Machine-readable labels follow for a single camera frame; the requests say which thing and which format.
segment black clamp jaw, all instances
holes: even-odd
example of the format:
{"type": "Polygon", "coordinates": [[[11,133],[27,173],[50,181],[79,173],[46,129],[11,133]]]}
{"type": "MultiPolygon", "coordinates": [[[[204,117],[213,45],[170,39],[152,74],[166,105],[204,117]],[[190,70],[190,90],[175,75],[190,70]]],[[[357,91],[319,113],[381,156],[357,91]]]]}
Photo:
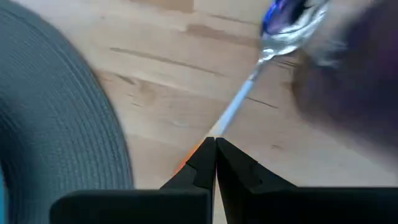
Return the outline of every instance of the black clamp jaw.
{"type": "Polygon", "coordinates": [[[223,138],[207,138],[159,190],[75,192],[50,222],[210,224],[216,172],[229,224],[398,223],[398,189],[296,187],[223,138]]]}

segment wood grain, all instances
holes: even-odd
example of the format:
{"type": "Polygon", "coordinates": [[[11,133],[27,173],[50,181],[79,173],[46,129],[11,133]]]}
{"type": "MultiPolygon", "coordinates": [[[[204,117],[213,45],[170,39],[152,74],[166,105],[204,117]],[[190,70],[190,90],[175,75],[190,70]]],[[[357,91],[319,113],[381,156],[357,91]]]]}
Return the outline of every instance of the wood grain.
{"type": "MultiPolygon", "coordinates": [[[[123,126],[137,187],[153,189],[173,175],[251,73],[271,3],[15,1],[58,28],[91,65],[123,126]]],[[[329,38],[371,2],[332,0],[315,39],[329,38]]],[[[289,90],[299,63],[292,54],[269,64],[226,138],[298,185],[398,185],[398,169],[385,156],[301,119],[289,90]]],[[[219,192],[215,203],[215,223],[226,223],[219,192]]]]}

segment metal spoon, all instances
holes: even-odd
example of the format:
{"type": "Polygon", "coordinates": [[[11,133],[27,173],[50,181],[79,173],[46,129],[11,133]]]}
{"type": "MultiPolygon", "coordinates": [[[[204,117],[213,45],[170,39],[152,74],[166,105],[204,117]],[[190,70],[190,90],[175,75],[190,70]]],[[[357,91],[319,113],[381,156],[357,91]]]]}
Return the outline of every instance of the metal spoon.
{"type": "MultiPolygon", "coordinates": [[[[256,67],[207,137],[218,137],[224,133],[261,74],[264,64],[273,57],[289,54],[306,43],[323,20],[327,9],[328,0],[275,0],[264,19],[261,38],[263,48],[256,67]]],[[[178,170],[202,142],[193,148],[178,170]]]]}

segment dark blurred object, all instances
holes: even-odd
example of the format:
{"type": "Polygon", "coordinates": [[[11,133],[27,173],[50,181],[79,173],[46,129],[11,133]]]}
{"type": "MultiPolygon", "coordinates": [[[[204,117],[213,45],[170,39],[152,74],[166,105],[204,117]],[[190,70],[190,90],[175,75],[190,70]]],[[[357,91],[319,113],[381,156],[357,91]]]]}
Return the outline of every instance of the dark blurred object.
{"type": "Polygon", "coordinates": [[[308,119],[398,146],[397,12],[398,1],[379,2],[348,26],[327,58],[306,59],[293,91],[308,119]]]}

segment gray round cushion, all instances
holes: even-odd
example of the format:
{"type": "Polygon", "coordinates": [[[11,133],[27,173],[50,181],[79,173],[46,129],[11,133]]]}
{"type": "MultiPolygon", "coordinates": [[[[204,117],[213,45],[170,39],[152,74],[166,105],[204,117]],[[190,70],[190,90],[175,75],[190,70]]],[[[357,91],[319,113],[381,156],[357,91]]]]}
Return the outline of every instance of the gray round cushion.
{"type": "Polygon", "coordinates": [[[0,0],[0,160],[9,223],[48,223],[75,190],[132,189],[121,128],[76,50],[39,16],[0,0]]]}

